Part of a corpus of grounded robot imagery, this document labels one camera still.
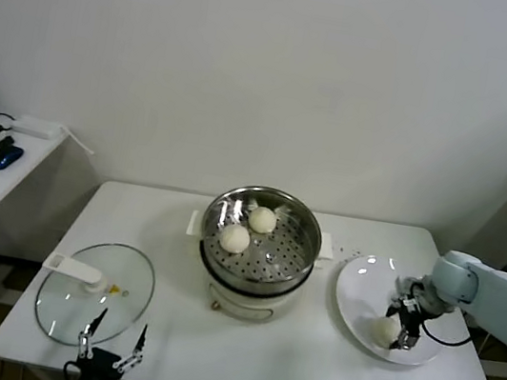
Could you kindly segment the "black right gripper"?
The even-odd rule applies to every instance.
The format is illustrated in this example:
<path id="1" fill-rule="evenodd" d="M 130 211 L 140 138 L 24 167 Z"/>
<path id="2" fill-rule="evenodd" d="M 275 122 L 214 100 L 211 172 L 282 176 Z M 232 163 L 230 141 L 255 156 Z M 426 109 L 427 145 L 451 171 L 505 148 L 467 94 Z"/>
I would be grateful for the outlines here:
<path id="1" fill-rule="evenodd" d="M 386 317 L 392 317 L 399 313 L 400 324 L 404 330 L 390 344 L 390 349 L 410 350 L 416 345 L 421 324 L 424 322 L 424 315 L 421 313 L 419 304 L 414 297 L 405 295 L 400 297 L 399 301 L 400 304 L 394 301 L 385 313 Z"/>

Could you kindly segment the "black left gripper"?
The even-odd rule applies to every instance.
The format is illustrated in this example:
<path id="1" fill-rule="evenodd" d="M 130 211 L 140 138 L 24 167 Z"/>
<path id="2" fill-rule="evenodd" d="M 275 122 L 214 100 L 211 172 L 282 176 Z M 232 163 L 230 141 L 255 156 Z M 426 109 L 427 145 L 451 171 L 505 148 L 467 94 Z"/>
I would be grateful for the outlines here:
<path id="1" fill-rule="evenodd" d="M 141 330 L 141 334 L 128 356 L 121 357 L 110 351 L 92 347 L 92 338 L 103 321 L 108 309 L 89 322 L 78 334 L 78 366 L 81 369 L 99 370 L 104 372 L 128 372 L 143 361 L 143 349 L 146 343 L 148 325 Z"/>

